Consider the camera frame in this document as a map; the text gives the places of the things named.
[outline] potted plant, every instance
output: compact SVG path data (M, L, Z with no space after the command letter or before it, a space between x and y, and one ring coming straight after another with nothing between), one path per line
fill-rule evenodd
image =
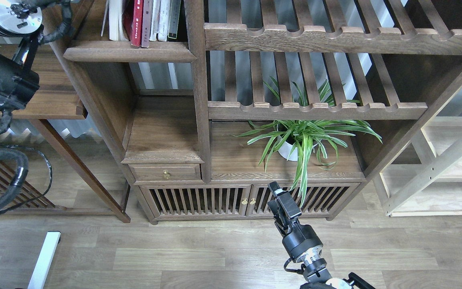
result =
M268 89L280 99L278 91L279 85L273 77L271 77L271 79L277 89L272 88L266 82L265 84ZM295 88L297 88L299 94L299 104L301 106L308 106L306 90L303 92L295 82L293 82L293 84ZM330 106L335 105L327 80L319 87L318 92L321 102L326 102ZM381 141L381 137L363 120L273 120L262 126L257 126L251 121L249 121L249 124L253 129L237 137L251 136L263 132L264 130L269 130L266 133L249 139L247 142L247 144L250 145L260 139L267 139L266 146L258 163L258 165L260 165L260 163L265 161L265 171L267 170L268 161L273 153L281 152L281 155L287 160L295 156L295 159L292 160L297 161L297 169L290 190L294 190L300 183L299 195L301 197L301 206L306 199L306 189L308 188L308 162L312 152L316 154L317 161L326 167L322 169L330 170L339 159L338 147L341 146L346 148L348 146L345 141L336 136L355 136L354 133L359 132L371 134ZM328 152L324 146L326 142L330 144L336 155L336 161L334 162L325 163L323 161L328 158ZM285 147L289 147L288 153L286 153Z

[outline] red book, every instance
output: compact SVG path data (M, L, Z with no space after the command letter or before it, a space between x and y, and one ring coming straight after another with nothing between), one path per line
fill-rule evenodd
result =
M130 1L124 13L124 28L133 46L140 47L142 41L143 0Z

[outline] slatted cabinet door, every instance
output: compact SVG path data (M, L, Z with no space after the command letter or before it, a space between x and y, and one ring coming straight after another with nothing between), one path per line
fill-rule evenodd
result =
M141 187L158 220L245 216L250 185Z
M359 183L313 183L308 184L306 201L301 207L304 216L327 217L332 210L343 202ZM291 185L280 184L284 190ZM301 198L299 188L291 192L297 205L300 207ZM246 216L272 215L267 203L274 198L267 185L253 185L249 205L245 212Z

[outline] white flower pot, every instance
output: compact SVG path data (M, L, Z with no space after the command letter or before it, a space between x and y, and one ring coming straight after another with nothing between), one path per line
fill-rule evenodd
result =
M278 153L288 161L297 161L299 159L299 151L297 148L295 148L295 150L290 154L292 147L293 145L285 141L281 148L278 150Z

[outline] shelf board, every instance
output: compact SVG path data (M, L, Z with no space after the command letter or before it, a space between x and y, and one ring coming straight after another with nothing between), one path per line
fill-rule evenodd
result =
M323 53L322 57L336 105L330 106L327 103L321 103L310 54L298 53L297 56L303 78L303 84L299 83L299 86L306 88L310 102L308 106L300 106L292 99L290 81L293 79L289 79L285 53L274 53L281 100L277 103L267 102L268 89L263 84L262 57L259 52L251 52L249 53L251 92L240 92L242 99L241 102L238 102L236 54L226 51L224 54L224 71L226 73L224 99L208 102L209 118L248 120L418 119L427 110L427 105L423 102L403 102L399 99L382 55L370 55L373 63L370 68L373 70L372 74L379 75L381 79L378 84L379 87L376 85L370 87L361 67L359 56L355 53L348 53L346 56L358 90L356 99L361 103L356 104L346 100L343 81L333 53ZM376 102L372 98L374 92L377 92Z
M0 54L11 59L18 45L1 44ZM16 119L85 119L87 111L72 87L69 77L48 45L38 49L33 71L40 75L40 88L23 110L15 110Z
M370 2L356 2L363 29L347 26L341 6L326 0L324 6L332 26L331 31L326 31L323 26L313 24L305 1L292 3L298 31L288 31L285 25L277 24L275 9L262 9L263 27L248 28L241 23L240 5L228 2L232 5L228 7L228 23L204 25L207 50L462 55L462 29L449 29L432 4L426 16L433 28L418 28L414 15L408 15L400 1L389 1L387 8L393 21L399 24L399 28L389 28L381 27ZM230 9L238 17L231 18Z
M386 194L393 196L406 184L407 175L383 174ZM436 182L412 195L392 216L462 215L462 183Z
M129 41L111 41L108 21L101 36L105 1L95 1L79 33L66 49L64 57L86 62L184 62L196 57L186 42L151 42L149 48L139 48Z
M212 180L228 180L257 182L275 180L280 183L293 181L297 163L287 161L279 154L272 155L267 172L258 161L263 153L266 141L257 141L248 146L250 137L234 137L251 128L247 122L216 122L211 123ZM308 182L310 183L356 183L365 180L354 153L351 140L343 138L348 148L339 150L339 162L332 170L325 171L317 162L315 156L308 166Z
M436 117L423 130L440 155L462 137L462 117ZM438 181L462 181L462 158L448 168Z
M193 97L140 97L122 163L202 163Z

